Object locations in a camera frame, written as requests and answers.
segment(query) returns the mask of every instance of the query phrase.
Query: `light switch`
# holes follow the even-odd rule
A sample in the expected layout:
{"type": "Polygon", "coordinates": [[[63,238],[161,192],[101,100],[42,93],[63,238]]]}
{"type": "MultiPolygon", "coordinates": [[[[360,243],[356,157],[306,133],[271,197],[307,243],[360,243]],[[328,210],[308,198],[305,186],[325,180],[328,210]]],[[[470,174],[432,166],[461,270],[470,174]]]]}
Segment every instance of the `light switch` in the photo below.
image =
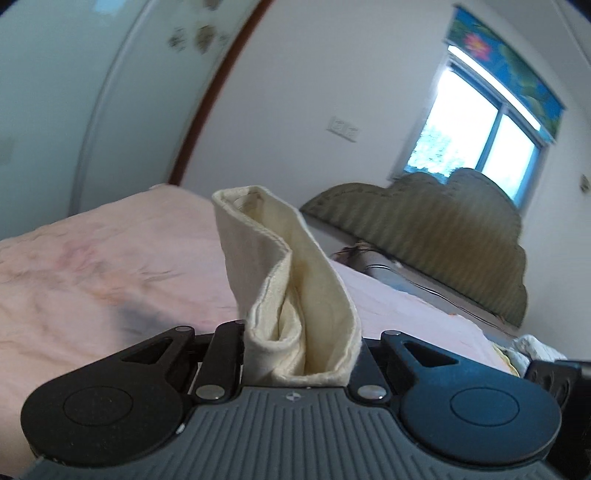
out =
{"type": "Polygon", "coordinates": [[[330,119],[328,130],[351,142],[356,142],[359,135],[359,128],[336,116],[330,119]]]}

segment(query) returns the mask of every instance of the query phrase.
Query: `green upholstered headboard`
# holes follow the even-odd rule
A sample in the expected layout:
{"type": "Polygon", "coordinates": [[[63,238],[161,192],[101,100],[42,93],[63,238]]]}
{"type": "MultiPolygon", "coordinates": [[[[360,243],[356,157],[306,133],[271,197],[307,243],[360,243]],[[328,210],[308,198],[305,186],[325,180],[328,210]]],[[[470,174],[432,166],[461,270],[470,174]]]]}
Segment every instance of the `green upholstered headboard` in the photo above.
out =
{"type": "Polygon", "coordinates": [[[483,174],[460,168],[443,185],[413,173],[387,189],[347,183],[311,199],[301,211],[521,325],[527,308],[521,217],[483,174]]]}

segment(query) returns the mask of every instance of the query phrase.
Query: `gray gripper base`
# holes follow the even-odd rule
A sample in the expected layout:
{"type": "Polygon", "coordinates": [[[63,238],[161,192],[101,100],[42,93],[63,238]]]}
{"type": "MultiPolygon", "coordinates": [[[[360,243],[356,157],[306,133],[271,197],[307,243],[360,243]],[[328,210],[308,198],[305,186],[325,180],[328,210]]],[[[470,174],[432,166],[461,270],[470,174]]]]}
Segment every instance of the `gray gripper base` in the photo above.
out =
{"type": "Polygon", "coordinates": [[[431,457],[384,408],[341,388],[245,387],[226,404],[197,408],[184,431],[147,457],[85,469],[39,460],[24,480],[550,480],[538,462],[483,471],[431,457]],[[301,395],[290,395],[297,392],[301,395]]]}

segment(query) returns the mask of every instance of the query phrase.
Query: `blue window blind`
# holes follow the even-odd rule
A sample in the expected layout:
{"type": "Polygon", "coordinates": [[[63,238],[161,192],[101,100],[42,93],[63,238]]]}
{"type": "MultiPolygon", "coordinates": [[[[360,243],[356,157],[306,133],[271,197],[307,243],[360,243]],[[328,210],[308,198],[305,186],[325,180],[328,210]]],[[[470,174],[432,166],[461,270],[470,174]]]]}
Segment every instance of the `blue window blind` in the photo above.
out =
{"type": "Polygon", "coordinates": [[[533,69],[503,39],[463,8],[456,15],[447,41],[494,75],[556,138],[564,106],[533,69]]]}

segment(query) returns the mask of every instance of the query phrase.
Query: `folded cloth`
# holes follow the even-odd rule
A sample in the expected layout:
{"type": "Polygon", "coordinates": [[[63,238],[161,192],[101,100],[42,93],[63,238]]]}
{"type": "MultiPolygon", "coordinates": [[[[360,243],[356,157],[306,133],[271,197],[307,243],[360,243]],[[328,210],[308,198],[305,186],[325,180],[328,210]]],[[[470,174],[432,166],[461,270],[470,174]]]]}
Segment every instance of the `folded cloth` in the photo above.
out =
{"type": "Polygon", "coordinates": [[[509,370],[511,371],[511,375],[514,375],[515,377],[523,377],[523,375],[521,375],[519,373],[519,370],[517,370],[513,366],[513,363],[511,362],[511,359],[509,358],[508,355],[506,355],[506,351],[504,351],[503,348],[500,347],[499,345],[497,345],[495,342],[491,342],[491,344],[492,344],[492,347],[495,349],[496,354],[499,357],[501,357],[501,360],[503,360],[504,363],[505,363],[505,365],[507,365],[509,367],[509,370]]]}
{"type": "Polygon", "coordinates": [[[518,352],[529,356],[532,360],[543,360],[554,362],[555,360],[566,360],[566,356],[558,350],[540,342],[533,335],[522,335],[512,342],[512,347],[518,352]]]}
{"type": "Polygon", "coordinates": [[[246,324],[243,383],[346,385],[361,323],[298,210],[256,186],[220,190],[213,203],[246,324]]]}
{"type": "Polygon", "coordinates": [[[565,355],[540,342],[533,335],[522,335],[514,339],[508,348],[499,348],[509,358],[511,365],[515,367],[520,377],[525,376],[532,360],[554,362],[567,359],[565,355]]]}

